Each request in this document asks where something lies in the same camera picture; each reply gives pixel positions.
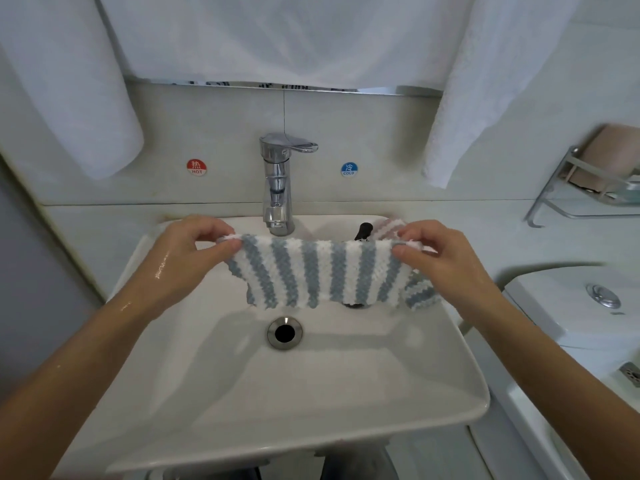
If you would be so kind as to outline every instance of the finger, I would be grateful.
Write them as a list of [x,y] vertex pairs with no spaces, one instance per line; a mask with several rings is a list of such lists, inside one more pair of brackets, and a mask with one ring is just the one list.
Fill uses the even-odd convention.
[[423,274],[427,275],[427,277],[431,275],[435,260],[438,259],[431,254],[425,254],[403,244],[394,246],[393,249],[391,249],[391,253],[403,263],[420,270]]
[[447,241],[450,229],[439,221],[418,221],[407,224],[404,229],[398,231],[405,241],[420,241],[423,244],[436,244],[442,248]]
[[231,258],[236,252],[242,248],[242,241],[239,239],[229,239],[214,244],[210,248],[196,251],[198,263],[204,266],[205,271],[210,270],[213,266]]
[[194,241],[215,242],[224,235],[236,233],[229,224],[211,216],[188,216],[180,224]]

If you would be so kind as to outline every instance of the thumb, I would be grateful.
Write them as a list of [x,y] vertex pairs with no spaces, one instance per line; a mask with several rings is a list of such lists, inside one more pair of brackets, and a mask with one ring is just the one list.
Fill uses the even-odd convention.
[[410,246],[399,244],[394,246],[391,253],[400,261],[408,264],[414,269],[418,269],[421,273],[430,277],[433,266],[435,265],[436,257],[429,256],[417,249],[413,249]]
[[213,266],[226,261],[231,258],[242,247],[242,241],[239,239],[229,239],[228,241],[222,241],[210,248],[196,251],[198,255],[198,261],[206,268],[210,270]]

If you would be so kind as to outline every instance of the faucet spout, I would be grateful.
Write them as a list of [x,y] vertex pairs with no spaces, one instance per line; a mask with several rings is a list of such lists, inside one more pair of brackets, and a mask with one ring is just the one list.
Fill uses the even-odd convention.
[[269,133],[260,138],[260,154],[264,160],[263,218],[269,232],[277,236],[291,234],[295,225],[291,209],[291,151],[313,153],[318,146],[305,139],[284,133]]

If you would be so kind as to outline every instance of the white ceramic sink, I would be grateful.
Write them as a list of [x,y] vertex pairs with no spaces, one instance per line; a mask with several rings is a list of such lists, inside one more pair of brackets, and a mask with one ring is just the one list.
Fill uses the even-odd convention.
[[[299,216],[292,236],[346,241],[377,219]],[[238,233],[268,234],[260,217],[225,220]],[[153,240],[140,241],[116,289]],[[283,315],[303,327],[288,351],[266,339]],[[441,305],[258,310],[221,264],[144,332],[56,473],[267,458],[470,422],[488,402],[476,361]]]

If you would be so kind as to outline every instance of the shelf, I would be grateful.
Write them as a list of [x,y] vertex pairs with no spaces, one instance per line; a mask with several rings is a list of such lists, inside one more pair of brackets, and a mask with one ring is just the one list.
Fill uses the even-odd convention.
[[[544,227],[534,222],[536,214],[543,205],[569,219],[629,219],[640,217],[640,204],[619,201],[607,195],[607,192],[613,188],[636,191],[640,185],[637,182],[628,182],[603,169],[583,162],[576,158],[579,151],[577,146],[572,146],[564,155],[524,218],[529,226],[533,228]],[[572,166],[569,174],[566,177],[560,177],[562,170],[568,165]],[[607,190],[601,193],[580,189],[567,182],[576,168],[588,171],[611,184],[607,186]]]

